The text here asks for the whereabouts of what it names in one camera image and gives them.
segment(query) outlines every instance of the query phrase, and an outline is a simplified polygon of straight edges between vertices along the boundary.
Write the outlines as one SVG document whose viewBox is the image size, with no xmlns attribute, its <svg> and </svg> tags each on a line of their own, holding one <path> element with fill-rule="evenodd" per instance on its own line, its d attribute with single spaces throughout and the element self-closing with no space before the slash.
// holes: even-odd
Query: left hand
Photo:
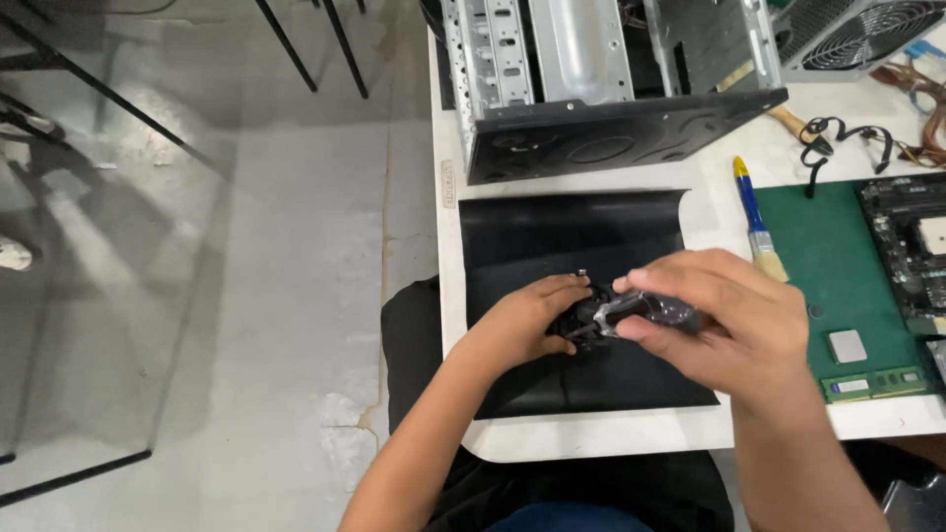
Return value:
<svg viewBox="0 0 946 532">
<path fill-rule="evenodd" d="M 559 314 L 591 297 L 587 277 L 550 275 L 503 297 L 457 343 L 488 364 L 496 377 L 550 353 L 575 354 L 575 344 L 545 331 Z"/>
</svg>

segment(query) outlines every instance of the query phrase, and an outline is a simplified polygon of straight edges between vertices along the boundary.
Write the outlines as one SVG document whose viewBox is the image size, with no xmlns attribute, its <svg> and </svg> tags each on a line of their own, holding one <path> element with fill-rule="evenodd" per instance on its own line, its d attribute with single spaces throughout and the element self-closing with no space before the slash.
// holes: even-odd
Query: black side panel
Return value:
<svg viewBox="0 0 946 532">
<path fill-rule="evenodd" d="M 476 123 L 469 184 L 679 161 L 786 99 L 777 89 L 488 110 Z"/>
<path fill-rule="evenodd" d="M 539 278 L 587 269 L 608 285 L 631 268 L 683 249 L 682 190 L 460 202 L 466 319 Z M 578 355 L 517 367 L 493 385 L 477 418 L 719 404 L 638 344 L 613 340 Z"/>
</svg>

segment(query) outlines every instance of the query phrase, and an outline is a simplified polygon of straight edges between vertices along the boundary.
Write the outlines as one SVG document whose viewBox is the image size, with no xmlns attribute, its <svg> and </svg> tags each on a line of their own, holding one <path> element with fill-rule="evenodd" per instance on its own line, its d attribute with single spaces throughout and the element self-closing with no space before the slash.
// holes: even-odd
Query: right hand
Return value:
<svg viewBox="0 0 946 532">
<path fill-rule="evenodd" d="M 614 281 L 615 292 L 631 288 L 677 297 L 711 316 L 697 334 L 639 316 L 622 320 L 616 330 L 688 378 L 730 394 L 734 406 L 782 416 L 772 411 L 814 389 L 806 358 L 808 318 L 799 289 L 719 249 L 682 251 Z"/>
</svg>

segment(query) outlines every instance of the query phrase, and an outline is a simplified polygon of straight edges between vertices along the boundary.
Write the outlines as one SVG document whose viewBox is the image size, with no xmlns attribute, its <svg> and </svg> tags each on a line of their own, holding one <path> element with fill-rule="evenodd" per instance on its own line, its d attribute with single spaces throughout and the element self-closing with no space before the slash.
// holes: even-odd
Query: fan grille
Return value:
<svg viewBox="0 0 946 532">
<path fill-rule="evenodd" d="M 807 70 L 850 70 L 882 59 L 943 16 L 939 2 L 889 2 L 865 9 L 818 43 Z"/>
</svg>

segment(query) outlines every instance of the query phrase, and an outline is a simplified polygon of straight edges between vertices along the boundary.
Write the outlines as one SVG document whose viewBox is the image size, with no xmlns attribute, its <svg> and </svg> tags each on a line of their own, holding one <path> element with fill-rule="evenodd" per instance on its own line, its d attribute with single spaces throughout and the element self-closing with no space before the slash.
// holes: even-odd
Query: paintbrush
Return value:
<svg viewBox="0 0 946 532">
<path fill-rule="evenodd" d="M 749 245 L 752 246 L 752 261 L 756 267 L 780 283 L 788 281 L 788 274 L 781 265 L 779 254 L 772 244 L 772 235 L 769 234 L 762 216 L 759 215 L 759 206 L 756 204 L 756 195 L 752 192 L 752 180 L 749 179 L 749 170 L 745 168 L 742 157 L 736 157 L 732 162 L 732 170 L 736 176 L 736 187 L 739 196 L 743 199 L 745 216 L 749 219 Z"/>
</svg>

